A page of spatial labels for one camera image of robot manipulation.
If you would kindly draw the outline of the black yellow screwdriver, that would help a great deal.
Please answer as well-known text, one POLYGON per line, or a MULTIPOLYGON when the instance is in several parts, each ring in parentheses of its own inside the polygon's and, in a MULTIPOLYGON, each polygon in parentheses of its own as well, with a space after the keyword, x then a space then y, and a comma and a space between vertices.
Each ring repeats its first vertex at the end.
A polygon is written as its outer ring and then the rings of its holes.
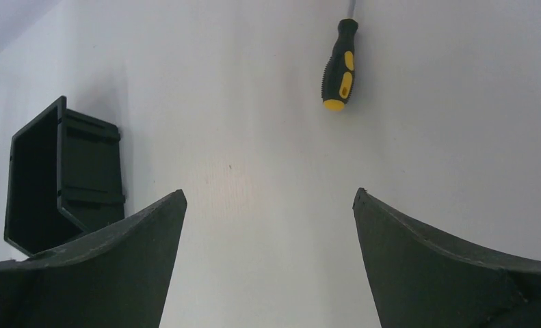
POLYGON ((324 68, 321 98, 326 109, 342 111, 352 95, 355 81, 355 35, 358 23, 354 18, 357 1, 349 2, 347 17, 337 26, 337 41, 324 68))

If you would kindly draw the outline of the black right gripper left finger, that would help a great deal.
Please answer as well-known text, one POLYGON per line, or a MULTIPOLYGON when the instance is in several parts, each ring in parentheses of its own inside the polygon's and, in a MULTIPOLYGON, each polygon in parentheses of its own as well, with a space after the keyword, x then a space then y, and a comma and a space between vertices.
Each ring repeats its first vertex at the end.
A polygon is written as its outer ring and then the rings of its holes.
POLYGON ((158 327, 187 210, 182 190, 24 261, 0 262, 0 327, 158 327))

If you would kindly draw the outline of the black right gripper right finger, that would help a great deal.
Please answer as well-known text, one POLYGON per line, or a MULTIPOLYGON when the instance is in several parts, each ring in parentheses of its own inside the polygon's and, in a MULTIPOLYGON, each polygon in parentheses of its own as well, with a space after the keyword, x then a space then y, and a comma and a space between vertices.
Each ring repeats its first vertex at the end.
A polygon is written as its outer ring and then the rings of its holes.
POLYGON ((362 259, 383 327, 541 327, 541 261, 482 247, 356 192, 362 259))

